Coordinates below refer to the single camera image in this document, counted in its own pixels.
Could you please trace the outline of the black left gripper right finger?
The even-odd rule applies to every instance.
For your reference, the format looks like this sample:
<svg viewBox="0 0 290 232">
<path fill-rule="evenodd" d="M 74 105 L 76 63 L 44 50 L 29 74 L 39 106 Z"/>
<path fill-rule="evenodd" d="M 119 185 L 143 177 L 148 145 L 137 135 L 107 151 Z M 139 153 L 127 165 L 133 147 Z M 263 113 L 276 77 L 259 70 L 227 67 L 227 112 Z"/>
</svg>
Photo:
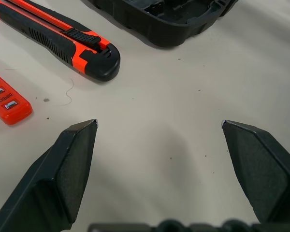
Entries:
<svg viewBox="0 0 290 232">
<path fill-rule="evenodd" d="M 261 223 L 290 223 L 290 154 L 267 131 L 224 120 L 234 172 Z"/>
</svg>

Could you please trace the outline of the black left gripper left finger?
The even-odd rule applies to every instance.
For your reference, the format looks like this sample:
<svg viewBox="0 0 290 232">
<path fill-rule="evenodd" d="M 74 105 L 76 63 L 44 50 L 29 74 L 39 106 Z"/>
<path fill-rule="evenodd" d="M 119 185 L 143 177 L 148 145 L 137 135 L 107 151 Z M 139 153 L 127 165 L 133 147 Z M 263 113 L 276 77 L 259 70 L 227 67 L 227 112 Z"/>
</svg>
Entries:
<svg viewBox="0 0 290 232">
<path fill-rule="evenodd" d="M 0 232 L 62 232 L 75 223 L 98 122 L 71 125 L 27 170 L 0 209 Z"/>
</svg>

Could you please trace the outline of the orange voltage tester pen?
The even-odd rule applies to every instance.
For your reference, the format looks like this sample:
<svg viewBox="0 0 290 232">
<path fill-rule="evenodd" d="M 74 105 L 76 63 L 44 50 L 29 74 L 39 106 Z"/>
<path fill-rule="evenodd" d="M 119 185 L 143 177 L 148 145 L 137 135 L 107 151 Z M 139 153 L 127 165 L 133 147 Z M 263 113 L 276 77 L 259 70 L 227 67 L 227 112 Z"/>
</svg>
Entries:
<svg viewBox="0 0 290 232">
<path fill-rule="evenodd" d="M 29 101 L 0 77 L 0 119 L 14 125 L 33 113 Z"/>
</svg>

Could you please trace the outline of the orange black utility knife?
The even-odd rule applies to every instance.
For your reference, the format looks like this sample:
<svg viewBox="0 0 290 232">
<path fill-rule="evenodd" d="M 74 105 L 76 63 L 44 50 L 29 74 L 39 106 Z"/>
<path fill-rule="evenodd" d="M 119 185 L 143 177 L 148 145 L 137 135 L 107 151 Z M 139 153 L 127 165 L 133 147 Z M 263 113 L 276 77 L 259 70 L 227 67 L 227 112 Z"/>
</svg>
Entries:
<svg viewBox="0 0 290 232">
<path fill-rule="evenodd" d="M 88 77 L 108 82 L 119 72 L 120 53 L 113 44 L 31 0 L 0 0 L 0 20 Z"/>
</svg>

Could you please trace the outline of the black plastic tool case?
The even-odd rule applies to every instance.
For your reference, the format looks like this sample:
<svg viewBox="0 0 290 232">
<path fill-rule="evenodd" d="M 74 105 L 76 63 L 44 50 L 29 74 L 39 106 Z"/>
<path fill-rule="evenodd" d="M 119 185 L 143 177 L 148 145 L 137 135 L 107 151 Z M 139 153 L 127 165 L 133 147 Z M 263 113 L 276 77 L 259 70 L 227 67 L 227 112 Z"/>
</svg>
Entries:
<svg viewBox="0 0 290 232">
<path fill-rule="evenodd" d="M 159 47 L 176 47 L 226 15 L 239 0 L 87 0 Z"/>
</svg>

